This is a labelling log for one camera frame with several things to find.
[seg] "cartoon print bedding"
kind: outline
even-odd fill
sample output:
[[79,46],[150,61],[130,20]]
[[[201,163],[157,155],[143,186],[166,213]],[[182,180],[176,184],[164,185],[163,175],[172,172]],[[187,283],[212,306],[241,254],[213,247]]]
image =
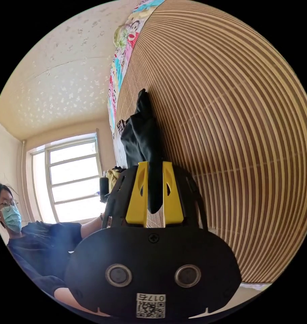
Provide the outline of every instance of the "cartoon print bedding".
[[139,33],[154,10],[165,0],[141,1],[128,17],[126,23],[119,26],[114,34],[116,46],[111,64],[110,83],[108,90],[108,110],[112,135],[115,128],[117,100],[122,81],[128,68],[132,50],[139,37]]

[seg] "person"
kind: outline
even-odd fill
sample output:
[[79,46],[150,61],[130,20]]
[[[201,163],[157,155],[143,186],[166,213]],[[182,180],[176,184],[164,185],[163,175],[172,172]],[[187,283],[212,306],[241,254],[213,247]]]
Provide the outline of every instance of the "person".
[[75,309],[108,316],[82,307],[64,283],[71,253],[86,237],[102,227],[103,215],[86,224],[43,222],[22,227],[18,203],[10,188],[0,183],[0,223],[7,230],[7,248],[28,277],[44,292]]

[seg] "blue surgical mask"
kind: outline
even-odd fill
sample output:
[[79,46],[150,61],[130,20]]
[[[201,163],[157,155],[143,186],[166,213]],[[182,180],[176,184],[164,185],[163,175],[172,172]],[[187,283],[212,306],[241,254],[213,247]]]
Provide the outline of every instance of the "blue surgical mask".
[[22,219],[20,212],[15,210],[13,206],[10,206],[10,210],[6,211],[4,207],[1,209],[4,217],[5,225],[15,233],[21,232]]

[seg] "window frame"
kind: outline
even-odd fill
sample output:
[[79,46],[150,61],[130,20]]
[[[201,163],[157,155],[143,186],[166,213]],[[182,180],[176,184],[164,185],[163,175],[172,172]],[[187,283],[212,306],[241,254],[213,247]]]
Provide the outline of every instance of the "window frame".
[[[61,150],[61,149],[66,149],[69,147],[74,147],[74,146],[78,146],[78,145],[82,145],[82,144],[88,144],[88,143],[95,143],[95,153],[94,154],[89,154],[89,155],[84,155],[84,156],[80,156],[77,158],[72,158],[72,159],[68,159],[68,160],[63,160],[63,161],[59,161],[59,162],[55,162],[55,163],[50,163],[50,153],[53,151],[57,151],[57,150]],[[55,144],[55,145],[45,145],[44,149],[39,150],[37,152],[33,152],[31,153],[32,156],[32,182],[33,182],[33,192],[34,192],[34,198],[37,204],[37,208],[38,208],[38,212],[39,215],[42,218],[42,214],[40,213],[40,209],[39,209],[39,204],[38,204],[38,200],[36,197],[36,192],[35,192],[35,184],[34,184],[34,172],[33,172],[33,156],[40,154],[40,153],[45,153],[45,172],[46,172],[46,184],[47,184],[47,192],[48,192],[48,196],[49,196],[49,200],[50,200],[50,205],[53,211],[53,215],[55,218],[56,223],[60,223],[59,221],[59,217],[57,215],[57,211],[55,206],[58,204],[64,204],[64,203],[70,203],[73,201],[80,201],[80,200],[84,200],[84,199],[88,199],[88,198],[93,198],[96,197],[97,195],[94,193],[93,195],[87,195],[87,196],[83,196],[83,197],[79,197],[79,198],[74,198],[74,199],[69,199],[69,200],[62,200],[62,201],[54,201],[53,198],[53,194],[52,194],[52,188],[54,187],[58,187],[58,186],[62,186],[62,185],[67,185],[67,184],[72,184],[72,183],[77,183],[77,182],[81,182],[81,181],[85,181],[85,180],[89,180],[89,179],[95,179],[95,178],[100,178],[102,175],[102,168],[101,168],[101,160],[100,160],[100,154],[99,154],[99,147],[98,147],[98,139],[97,139],[97,134],[89,134],[89,137],[87,138],[83,138],[83,139],[76,139],[76,140],[70,140],[67,142],[63,142],[61,144]],[[55,165],[61,165],[61,164],[65,164],[65,163],[69,163],[69,162],[74,162],[74,161],[79,161],[79,160],[83,160],[83,159],[87,159],[87,158],[92,158],[95,157],[96,158],[96,164],[97,164],[97,169],[98,169],[98,174],[91,176],[91,177],[86,177],[86,178],[82,178],[82,179],[78,179],[78,180],[72,180],[72,181],[67,181],[67,182],[63,182],[63,183],[58,183],[58,184],[52,184],[51,181],[51,170],[50,168],[52,166]],[[84,219],[81,221],[72,221],[74,223],[87,223],[89,222],[91,219]]]

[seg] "qr code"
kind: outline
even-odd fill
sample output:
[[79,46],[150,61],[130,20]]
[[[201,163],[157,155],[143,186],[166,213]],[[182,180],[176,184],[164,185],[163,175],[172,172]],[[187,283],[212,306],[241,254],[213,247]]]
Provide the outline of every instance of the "qr code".
[[137,317],[165,318],[166,295],[137,294]]

